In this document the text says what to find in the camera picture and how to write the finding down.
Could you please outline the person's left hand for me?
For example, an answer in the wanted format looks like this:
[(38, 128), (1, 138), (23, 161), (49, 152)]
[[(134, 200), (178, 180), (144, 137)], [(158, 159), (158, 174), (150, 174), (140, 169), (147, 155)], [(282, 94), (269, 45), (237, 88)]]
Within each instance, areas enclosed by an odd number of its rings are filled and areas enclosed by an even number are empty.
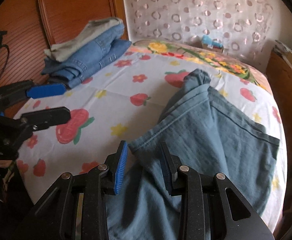
[(11, 163), (11, 160), (0, 160), (0, 168), (8, 168)]

